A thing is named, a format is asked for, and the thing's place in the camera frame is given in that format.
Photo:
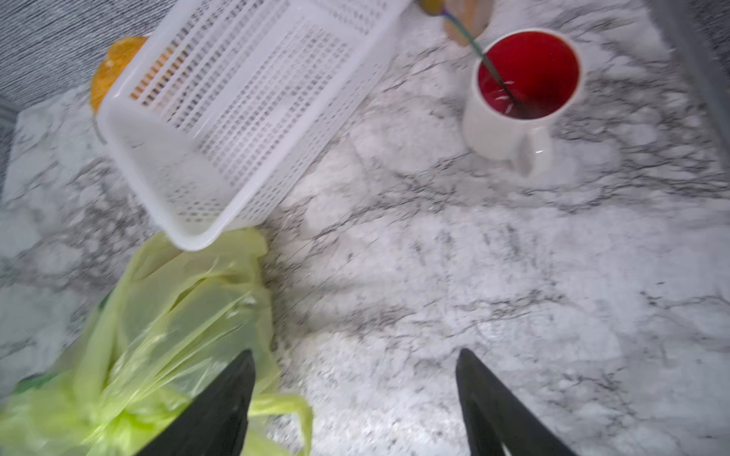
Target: black object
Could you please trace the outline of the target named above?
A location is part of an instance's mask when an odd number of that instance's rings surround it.
[[[253,356],[246,350],[137,456],[239,456],[255,381]]]
[[[456,363],[456,385],[472,456],[576,456],[468,349]]]

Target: mug rim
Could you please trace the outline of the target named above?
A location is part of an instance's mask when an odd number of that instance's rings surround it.
[[[538,31],[540,33],[552,35],[555,38],[560,39],[563,43],[565,43],[570,48],[570,50],[573,52],[573,55],[575,56],[575,60],[578,64],[578,82],[575,85],[575,89],[573,89],[573,93],[565,101],[565,103],[563,103],[563,106],[559,107],[554,112],[551,112],[550,114],[543,116],[543,117],[538,117],[537,119],[520,119],[517,117],[510,117],[508,115],[502,114],[501,112],[494,109],[489,103],[487,103],[487,101],[484,99],[484,95],[482,94],[482,91],[479,87],[479,68],[481,67],[481,63],[482,63],[482,60],[480,58],[475,59],[476,64],[473,66],[474,68],[472,69],[472,76],[471,76],[471,82],[470,82],[470,85],[472,86],[472,90],[476,93],[476,97],[479,100],[478,101],[479,104],[482,107],[486,108],[486,110],[488,112],[496,115],[497,117],[514,120],[516,122],[521,122],[521,123],[530,123],[530,122],[536,122],[536,121],[544,122],[545,120],[551,120],[554,117],[558,117],[566,109],[568,109],[568,107],[571,104],[573,104],[573,102],[575,102],[575,99],[578,98],[578,95],[579,95],[581,89],[583,88],[583,83],[585,82],[585,67],[583,65],[583,57],[581,57],[580,53],[578,52],[578,49],[573,44],[572,40],[567,35],[562,34],[559,31],[553,31],[548,28],[540,28],[540,27],[521,28],[519,30],[511,31],[509,33],[501,35],[499,38],[492,41],[489,44],[489,46],[487,46],[484,49],[483,52],[488,53],[492,47],[494,47],[497,43],[501,42],[502,40],[504,40],[505,38],[507,38],[509,36],[522,34],[522,33],[530,32],[530,31]]]

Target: plastic bag handle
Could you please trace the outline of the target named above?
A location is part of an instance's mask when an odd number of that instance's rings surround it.
[[[304,440],[304,448],[299,452],[299,456],[309,456],[312,451],[312,421],[314,420],[314,414],[306,399],[297,394],[265,393],[251,399],[251,404],[248,407],[249,419],[290,414],[296,414],[299,418],[299,431]],[[244,456],[291,456],[285,448],[251,427],[248,428],[242,454]]]

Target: red liquid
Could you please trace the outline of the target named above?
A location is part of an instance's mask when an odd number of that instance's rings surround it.
[[[580,65],[562,39],[540,31],[510,35],[487,52],[507,87],[522,102],[516,109],[489,71],[477,77],[485,101],[497,112],[515,119],[537,119],[552,114],[570,100],[580,78]]]

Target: gray veining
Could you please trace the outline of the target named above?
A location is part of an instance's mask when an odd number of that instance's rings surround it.
[[[472,57],[440,26],[406,12],[387,76],[264,226],[276,350],[315,409],[315,454],[465,455],[460,347],[582,455],[725,453],[730,187],[643,3],[499,5],[483,42],[549,27],[588,68],[534,179],[465,149]],[[154,231],[87,92],[20,116],[0,209],[3,394],[53,362]]]

